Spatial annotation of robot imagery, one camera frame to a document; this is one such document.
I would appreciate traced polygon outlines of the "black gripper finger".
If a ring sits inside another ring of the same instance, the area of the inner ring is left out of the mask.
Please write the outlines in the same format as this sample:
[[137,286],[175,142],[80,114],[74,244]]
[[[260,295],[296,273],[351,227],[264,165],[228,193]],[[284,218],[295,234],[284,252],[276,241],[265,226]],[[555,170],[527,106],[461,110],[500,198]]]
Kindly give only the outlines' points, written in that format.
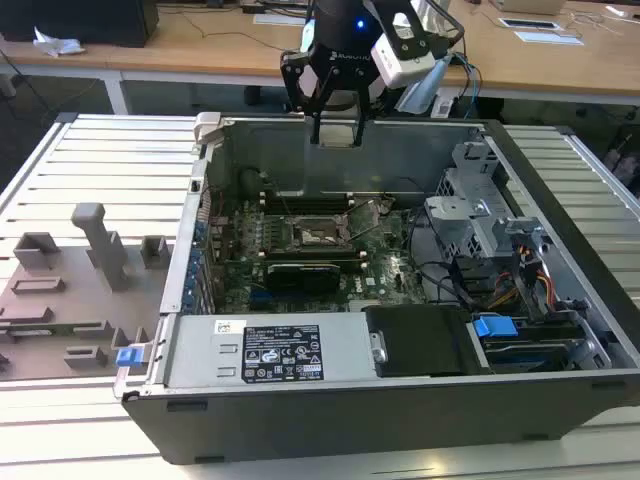
[[[280,57],[280,71],[291,106],[313,121],[310,143],[319,143],[321,114],[333,93],[333,73],[328,49],[307,52],[287,50]],[[310,96],[303,92],[300,79],[306,67],[316,75],[316,84]]]
[[358,65],[354,67],[352,87],[357,94],[357,122],[353,136],[353,145],[362,144],[364,130],[369,119],[371,100],[369,87],[374,80],[373,71],[369,67]]

